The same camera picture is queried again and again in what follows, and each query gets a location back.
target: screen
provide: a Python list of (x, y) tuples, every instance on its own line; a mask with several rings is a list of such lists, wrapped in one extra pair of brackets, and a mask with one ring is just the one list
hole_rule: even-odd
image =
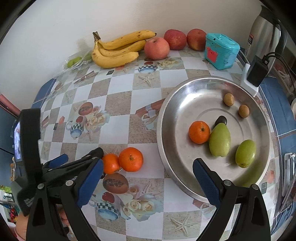
[(20, 161), (22, 158), (20, 149), (20, 122), (15, 127), (14, 132), (14, 143), (15, 143), (15, 161)]

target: red apple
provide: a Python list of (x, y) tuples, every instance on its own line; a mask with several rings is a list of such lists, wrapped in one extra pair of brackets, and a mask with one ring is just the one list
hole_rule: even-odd
[(154, 37), (146, 42), (144, 51), (148, 58), (158, 60), (168, 55), (170, 46), (164, 38)]
[(187, 34), (187, 44), (190, 48), (197, 51), (205, 50), (205, 36), (206, 32), (201, 29), (195, 28)]
[(163, 38), (168, 42), (170, 49), (181, 50), (186, 46), (186, 35), (179, 30), (169, 29)]

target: teal box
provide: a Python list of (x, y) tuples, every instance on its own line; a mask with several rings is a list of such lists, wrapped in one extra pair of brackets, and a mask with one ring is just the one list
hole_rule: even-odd
[(208, 33), (205, 38), (205, 59), (218, 70), (231, 68), (240, 50), (239, 44), (224, 34)]

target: bunch of bananas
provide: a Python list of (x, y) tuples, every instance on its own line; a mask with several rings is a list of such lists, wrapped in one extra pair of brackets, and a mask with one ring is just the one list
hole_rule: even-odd
[(93, 61), (103, 68), (114, 68), (125, 65), (139, 57), (138, 51), (144, 49), (146, 39), (153, 38), (156, 33), (142, 30), (127, 34), (111, 42), (101, 41), (98, 32), (93, 32)]

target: stainless steel tray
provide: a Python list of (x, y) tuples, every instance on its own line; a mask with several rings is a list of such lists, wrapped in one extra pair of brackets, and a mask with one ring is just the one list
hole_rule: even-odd
[[(226, 93), (234, 95), (231, 107), (223, 102)], [(250, 116), (245, 119), (238, 114), (241, 104), (250, 109)], [(215, 158), (208, 143), (198, 145), (189, 139), (188, 129), (192, 122), (200, 120), (212, 130), (220, 115), (227, 118), (231, 148), (226, 157)], [(240, 168), (235, 163), (235, 152), (246, 139), (256, 143), (257, 153), (248, 168)], [(243, 88), (224, 78), (201, 76), (184, 81), (169, 94), (159, 112), (157, 146), (163, 165), (185, 193), (203, 202), (208, 200), (192, 171), (196, 158), (201, 157), (223, 180), (249, 187), (259, 184), (268, 168), (270, 143), (269, 125), (261, 107)]]

